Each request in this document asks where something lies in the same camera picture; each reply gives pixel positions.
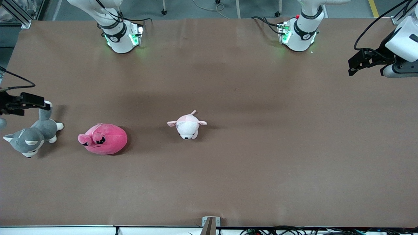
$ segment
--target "gray husky plush toy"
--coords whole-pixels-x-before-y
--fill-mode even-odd
[[[45,141],[55,143],[56,132],[64,128],[62,123],[56,123],[49,119],[52,114],[52,103],[49,101],[45,101],[45,103],[50,105],[51,110],[40,109],[39,120],[32,127],[3,137],[15,150],[21,152],[27,158],[37,154]]]

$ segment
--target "gray floor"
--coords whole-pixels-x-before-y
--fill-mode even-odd
[[[214,9],[214,0],[195,0],[205,8]],[[401,0],[375,0],[379,14],[395,6]],[[225,9],[222,13],[229,18],[237,18],[236,0],[221,0]],[[278,10],[277,0],[239,0],[241,18],[260,16],[274,18]],[[125,0],[121,6],[125,17],[130,19],[152,18],[154,20],[173,20],[183,18],[221,18],[216,12],[198,8],[192,0],[166,0],[167,14],[162,15],[162,0]],[[345,5],[327,6],[330,18],[369,18],[373,17],[368,0],[351,0]],[[282,16],[293,17],[301,12],[297,0],[283,0]],[[70,5],[67,0],[50,0],[43,20],[92,20],[84,11]],[[16,44],[19,27],[0,27],[0,47]],[[13,49],[0,48],[0,65],[7,66]]]

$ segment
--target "white cable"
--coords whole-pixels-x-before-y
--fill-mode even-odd
[[[199,7],[200,9],[207,10],[207,11],[218,12],[220,15],[222,15],[222,16],[223,16],[223,17],[225,17],[226,19],[229,19],[229,17],[226,17],[226,16],[224,16],[224,15],[221,13],[221,10],[223,10],[223,9],[225,8],[225,6],[224,6],[222,3],[220,3],[220,4],[216,5],[216,9],[209,9],[209,8],[203,8],[203,7],[199,6],[199,5],[197,5],[197,3],[196,3],[194,0],[192,0],[192,1],[193,1],[193,3],[194,3],[197,7]]]

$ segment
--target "table surface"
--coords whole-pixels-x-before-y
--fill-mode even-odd
[[[372,19],[326,19],[296,53],[250,19],[147,23],[141,48],[116,54],[95,22],[34,21],[8,69],[55,104],[55,144],[26,159],[0,141],[0,225],[415,227],[418,80],[379,68],[349,77]],[[360,46],[393,29],[384,19]],[[3,86],[23,84],[6,75]],[[166,122],[197,110],[196,140]],[[7,116],[2,134],[37,111]],[[129,135],[116,156],[77,136],[97,123]]]

